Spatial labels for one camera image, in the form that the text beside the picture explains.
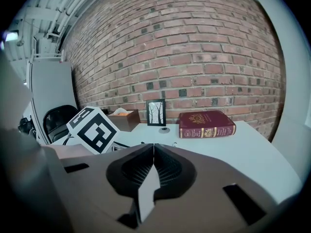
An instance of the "black slot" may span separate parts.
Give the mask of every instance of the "black slot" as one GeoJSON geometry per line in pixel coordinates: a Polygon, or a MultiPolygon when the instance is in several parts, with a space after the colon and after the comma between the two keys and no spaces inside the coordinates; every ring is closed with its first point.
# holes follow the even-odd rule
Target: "black slot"
{"type": "Polygon", "coordinates": [[[232,184],[223,187],[228,197],[248,225],[256,223],[266,213],[237,185],[232,184]]]}
{"type": "Polygon", "coordinates": [[[64,167],[64,169],[65,169],[65,171],[67,173],[72,173],[72,172],[76,172],[76,171],[79,171],[79,170],[82,170],[82,169],[85,169],[85,168],[88,168],[88,167],[89,167],[88,164],[80,163],[80,164],[77,164],[77,165],[64,167]]]}

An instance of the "chair backrest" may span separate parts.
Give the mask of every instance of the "chair backrest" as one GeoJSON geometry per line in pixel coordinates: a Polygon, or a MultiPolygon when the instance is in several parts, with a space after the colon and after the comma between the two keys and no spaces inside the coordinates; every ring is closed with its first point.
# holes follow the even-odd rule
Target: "chair backrest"
{"type": "Polygon", "coordinates": [[[43,118],[43,129],[52,143],[69,133],[66,124],[76,115],[78,110],[72,105],[63,105],[49,110],[43,118]]]}

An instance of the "ceiling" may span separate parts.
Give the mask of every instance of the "ceiling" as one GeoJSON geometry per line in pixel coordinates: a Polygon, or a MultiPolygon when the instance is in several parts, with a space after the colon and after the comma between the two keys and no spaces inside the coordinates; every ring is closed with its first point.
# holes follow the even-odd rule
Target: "ceiling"
{"type": "Polygon", "coordinates": [[[61,40],[94,1],[28,0],[24,4],[8,28],[18,30],[18,40],[4,44],[4,52],[22,80],[26,80],[27,60],[32,54],[57,53],[61,40]]]}

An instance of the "red book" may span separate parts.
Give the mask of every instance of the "red book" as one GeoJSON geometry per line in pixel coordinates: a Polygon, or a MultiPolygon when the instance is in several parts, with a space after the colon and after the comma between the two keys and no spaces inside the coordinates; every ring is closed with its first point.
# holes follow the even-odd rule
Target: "red book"
{"type": "Polygon", "coordinates": [[[233,135],[235,123],[221,111],[186,112],[179,114],[180,138],[211,138],[233,135]]]}

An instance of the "white wall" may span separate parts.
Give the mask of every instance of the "white wall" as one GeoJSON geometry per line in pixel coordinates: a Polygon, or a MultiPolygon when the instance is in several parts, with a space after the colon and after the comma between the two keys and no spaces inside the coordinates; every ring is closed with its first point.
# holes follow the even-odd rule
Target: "white wall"
{"type": "Polygon", "coordinates": [[[311,128],[305,123],[311,97],[310,46],[283,0],[258,0],[268,14],[284,54],[286,97],[272,144],[304,182],[311,164],[311,128]]]}

